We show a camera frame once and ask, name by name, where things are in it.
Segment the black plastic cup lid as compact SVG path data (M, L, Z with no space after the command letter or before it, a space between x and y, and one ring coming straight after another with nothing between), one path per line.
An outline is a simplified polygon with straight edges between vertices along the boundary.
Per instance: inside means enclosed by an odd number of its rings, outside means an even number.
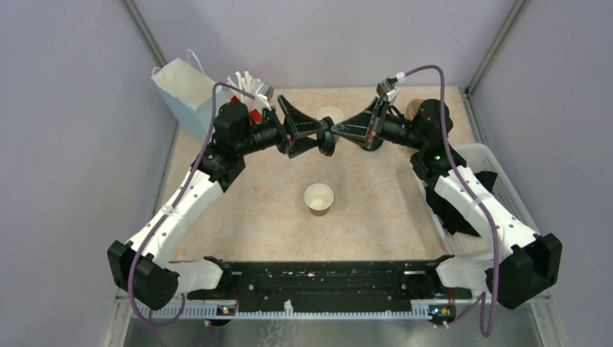
M335 152L336 136L330 131L317 134L317 146L319 152L326 157L331 157Z

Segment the brown paper coffee cup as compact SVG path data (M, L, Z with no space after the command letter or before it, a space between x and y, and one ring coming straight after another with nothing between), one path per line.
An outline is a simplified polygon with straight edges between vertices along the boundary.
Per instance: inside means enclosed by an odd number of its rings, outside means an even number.
M334 198L333 190L322 183L312 184L304 192L304 202L310 213L315 216L326 215L334 202Z

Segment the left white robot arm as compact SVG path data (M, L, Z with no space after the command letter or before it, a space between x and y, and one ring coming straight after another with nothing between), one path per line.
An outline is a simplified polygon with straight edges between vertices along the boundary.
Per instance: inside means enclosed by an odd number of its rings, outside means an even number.
M213 134L179 188L138 233L128 241L115 241L107 256L115 284L126 291L132 305L159 310L175 296L207 291L213 298L229 295L232 287L228 265L214 257L196 262L171 262L181 239L200 215L221 197L246 167L245 156L275 147L289 158L317 148L331 156L335 139L333 120L315 119L292 106L284 96L275 107L264 107L255 121L247 105L238 101L217 109Z

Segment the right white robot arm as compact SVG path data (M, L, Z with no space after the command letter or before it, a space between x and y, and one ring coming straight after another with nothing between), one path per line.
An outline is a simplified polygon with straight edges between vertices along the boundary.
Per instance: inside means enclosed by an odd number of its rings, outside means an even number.
M474 260L455 255L424 278L425 291L442 298L453 288L486 292L504 308L515 309L554 286L559 277L562 242L521 222L491 193L448 140L453 127L440 100L421 103L412 119L388 112L375 98L361 113L332 126L333 134L370 148L375 140L411 147L413 172L425 184L428 204L450 226L475 231L491 257Z

